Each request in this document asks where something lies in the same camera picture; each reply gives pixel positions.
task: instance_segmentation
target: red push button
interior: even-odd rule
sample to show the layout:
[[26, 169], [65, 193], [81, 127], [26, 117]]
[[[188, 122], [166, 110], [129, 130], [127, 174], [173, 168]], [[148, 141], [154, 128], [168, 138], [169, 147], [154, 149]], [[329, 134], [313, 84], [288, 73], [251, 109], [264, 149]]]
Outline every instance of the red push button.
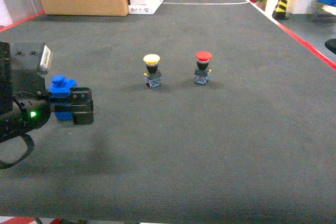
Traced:
[[209, 52], [201, 51], [196, 53], [196, 58], [199, 61], [209, 61], [212, 55]]

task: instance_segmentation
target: red floor stripe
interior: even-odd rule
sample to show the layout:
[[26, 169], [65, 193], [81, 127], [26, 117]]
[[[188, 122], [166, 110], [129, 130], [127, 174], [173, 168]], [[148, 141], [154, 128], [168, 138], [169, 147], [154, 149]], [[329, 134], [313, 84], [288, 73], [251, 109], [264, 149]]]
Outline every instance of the red floor stripe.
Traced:
[[9, 25], [9, 26], [5, 26], [5, 27], [3, 27], [3, 28], [0, 28], [0, 33], [1, 33], [2, 31], [5, 31], [5, 30], [7, 30], [7, 29], [12, 28], [13, 26], [17, 26], [17, 25], [19, 25], [19, 24], [21, 24], [21, 23], [23, 23], [23, 22], [25, 22], [25, 21], [27, 21], [27, 20], [33, 19], [33, 18], [35, 18], [35, 17], [37, 17], [37, 16], [39, 16], [39, 15], [41, 15], [41, 14], [43, 14], [43, 13], [44, 13], [44, 10], [43, 10], [42, 12], [37, 13], [37, 14], [31, 15], [31, 16], [25, 18], [25, 19], [22, 19], [22, 20], [20, 20], [20, 21], [18, 21], [18, 22], [12, 23], [12, 24]]
[[319, 59], [321, 59], [324, 63], [329, 65], [331, 68], [336, 70], [336, 63], [330, 60], [328, 57], [324, 56], [322, 53], [320, 53], [315, 47], [313, 47], [310, 43], [307, 41], [304, 41], [299, 36], [297, 36], [295, 33], [293, 33], [291, 30], [289, 30], [284, 25], [277, 22], [278, 27], [280, 27], [283, 31], [285, 31], [287, 34], [289, 34], [293, 39], [295, 39], [298, 43], [302, 44], [304, 47], [306, 47], [309, 51], [311, 51], [315, 56], [317, 56]]
[[60, 223], [61, 223], [61, 219], [55, 219], [50, 224], [60, 224]]
[[10, 220], [6, 220], [5, 222], [1, 222], [1, 224], [29, 224], [33, 221], [33, 218], [14, 217]]

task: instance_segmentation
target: floor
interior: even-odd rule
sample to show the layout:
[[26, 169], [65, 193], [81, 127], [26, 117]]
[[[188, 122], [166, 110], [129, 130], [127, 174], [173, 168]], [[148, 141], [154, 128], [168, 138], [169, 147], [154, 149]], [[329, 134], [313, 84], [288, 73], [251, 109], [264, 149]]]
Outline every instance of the floor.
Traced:
[[[336, 38], [336, 18], [318, 17], [312, 21], [309, 15], [291, 15], [288, 20], [280, 20], [299, 37], [312, 44], [326, 57], [336, 62], [336, 55], [327, 50], [325, 41]], [[8, 222], [11, 217], [0, 217], [0, 223]], [[89, 224], [121, 224], [123, 222], [90, 221]]]

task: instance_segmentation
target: cable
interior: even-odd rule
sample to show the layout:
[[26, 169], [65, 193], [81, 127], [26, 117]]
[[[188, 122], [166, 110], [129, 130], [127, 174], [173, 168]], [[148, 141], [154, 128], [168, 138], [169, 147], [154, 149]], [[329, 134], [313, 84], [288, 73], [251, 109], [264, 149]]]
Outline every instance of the cable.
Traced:
[[27, 134], [23, 134], [21, 135], [23, 141], [25, 141], [25, 144], [27, 145], [27, 151], [22, 155], [21, 158], [19, 158], [17, 161], [12, 162], [12, 163], [7, 163], [4, 161], [0, 161], [0, 169], [8, 169], [14, 165], [16, 165], [17, 163], [20, 163], [22, 160], [24, 160], [25, 158], [27, 158], [32, 151], [34, 150], [34, 141], [33, 139], [27, 135]]
[[250, 1], [240, 2], [240, 3], [167, 3], [163, 2], [162, 4], [166, 5], [242, 5], [250, 3]]

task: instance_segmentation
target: white line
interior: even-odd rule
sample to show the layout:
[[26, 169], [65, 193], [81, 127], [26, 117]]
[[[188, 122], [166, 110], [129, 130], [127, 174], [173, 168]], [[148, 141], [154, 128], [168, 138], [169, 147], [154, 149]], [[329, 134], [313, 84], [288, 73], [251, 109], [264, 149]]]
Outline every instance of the white line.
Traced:
[[241, 5], [241, 4], [247, 4], [250, 3], [250, 1], [241, 2], [241, 3], [167, 3], [163, 2], [163, 4], [166, 5]]

